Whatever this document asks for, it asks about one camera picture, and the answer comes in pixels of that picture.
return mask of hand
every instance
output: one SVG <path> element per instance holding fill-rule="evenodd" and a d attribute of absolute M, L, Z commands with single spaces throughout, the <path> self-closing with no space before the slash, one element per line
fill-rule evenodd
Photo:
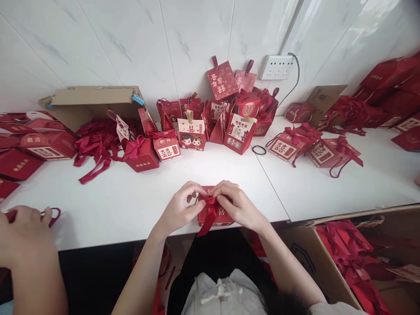
<path fill-rule="evenodd" d="M 41 221 L 38 210 L 27 206 L 16 206 L 16 219 L 9 223 L 6 215 L 0 213 L 0 267 L 13 270 L 19 264 L 48 259 L 57 253 L 48 224 L 53 216 L 50 208 L 45 209 Z"/>
<path fill-rule="evenodd" d="M 213 189 L 213 197 L 227 211 L 235 222 L 261 234 L 270 225 L 267 218 L 254 206 L 238 184 L 221 181 Z"/>
<path fill-rule="evenodd" d="M 197 183 L 187 182 L 172 197 L 166 206 L 161 218 L 156 223 L 155 228 L 162 233 L 163 237 L 169 236 L 172 232 L 182 228 L 190 222 L 201 210 L 203 210 L 206 202 L 199 201 L 194 206 L 186 207 L 186 199 L 193 193 L 207 196 L 206 191 Z"/>

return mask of white table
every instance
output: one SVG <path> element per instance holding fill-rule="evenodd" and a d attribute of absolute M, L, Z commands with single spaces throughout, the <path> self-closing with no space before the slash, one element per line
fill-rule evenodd
<path fill-rule="evenodd" d="M 254 137 L 252 145 L 264 147 L 287 126 L 292 124 L 276 117 L 267 135 Z M 413 182 L 420 172 L 420 154 L 393 143 L 391 139 L 398 134 L 390 129 L 365 131 L 364 137 L 346 134 L 347 141 L 361 152 L 364 167 L 351 161 L 337 179 L 329 176 L 328 168 L 317 168 L 308 157 L 299 157 L 293 168 L 269 152 L 258 155 L 291 221 L 420 202 L 420 187 Z M 322 137 L 338 135 L 324 133 Z"/>
<path fill-rule="evenodd" d="M 250 149 L 242 156 L 214 143 L 207 143 L 203 152 L 181 150 L 181 158 L 141 173 L 125 163 L 113 163 L 86 185 L 78 179 L 94 167 L 93 158 L 80 168 L 73 160 L 46 162 L 0 210 L 16 205 L 63 210 L 52 227 L 59 250 L 129 242 L 148 237 L 173 194 L 188 180 L 213 186 L 226 179 L 238 183 L 271 222 L 289 220 Z M 173 235 L 199 230 L 194 219 Z"/>

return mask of electrical outlet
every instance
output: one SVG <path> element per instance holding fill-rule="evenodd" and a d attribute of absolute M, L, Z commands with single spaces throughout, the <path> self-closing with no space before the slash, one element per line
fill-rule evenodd
<path fill-rule="evenodd" d="M 294 62 L 293 56 L 267 55 L 259 78 L 260 80 L 287 80 Z"/>

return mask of gold ribbon loop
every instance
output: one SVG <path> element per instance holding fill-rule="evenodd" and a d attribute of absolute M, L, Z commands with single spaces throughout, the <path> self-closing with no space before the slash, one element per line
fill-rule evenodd
<path fill-rule="evenodd" d="M 251 122 L 251 123 L 257 123 L 258 122 L 258 120 L 256 118 L 251 118 L 251 117 L 247 117 L 247 118 L 242 117 L 241 118 L 241 121 L 243 121 L 243 122 Z"/>
<path fill-rule="evenodd" d="M 189 109 L 187 109 L 187 111 L 186 111 L 186 116 L 187 116 L 187 119 L 188 119 L 188 122 L 190 123 L 190 124 L 192 124 L 193 123 L 193 117 L 194 117 L 194 114 L 193 114 L 193 111 L 192 110 L 189 110 Z"/>

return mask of marble tile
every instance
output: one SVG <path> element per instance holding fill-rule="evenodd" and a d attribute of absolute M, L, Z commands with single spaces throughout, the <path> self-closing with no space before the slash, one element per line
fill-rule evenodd
<path fill-rule="evenodd" d="M 161 0 L 178 96 L 212 97 L 205 72 L 228 58 L 234 0 Z"/>
<path fill-rule="evenodd" d="M 368 0 L 311 85 L 348 84 L 352 94 L 379 62 L 418 51 L 419 12 L 416 0 Z"/>
<path fill-rule="evenodd" d="M 308 11 L 298 31 L 287 42 L 287 51 L 298 56 L 301 68 L 299 84 L 280 107 L 288 107 L 292 102 L 304 101 L 312 90 L 311 82 L 326 62 L 332 50 L 344 33 L 352 25 L 366 0 L 335 1 L 311 0 Z M 277 96 L 282 100 L 296 84 L 297 65 L 294 63 L 288 80 L 258 81 L 257 86 L 273 91 L 280 88 Z"/>
<path fill-rule="evenodd" d="M 158 98 L 178 99 L 159 0 L 79 2 L 123 85 L 138 85 L 152 113 Z"/>
<path fill-rule="evenodd" d="M 41 97 L 63 83 L 0 16 L 0 112 L 40 109 Z"/>
<path fill-rule="evenodd" d="M 66 85 L 121 85 L 77 1 L 1 1 L 0 12 Z"/>
<path fill-rule="evenodd" d="M 232 17 L 229 61 L 232 69 L 259 75 L 266 55 L 277 55 L 296 10 L 298 0 L 236 0 Z"/>

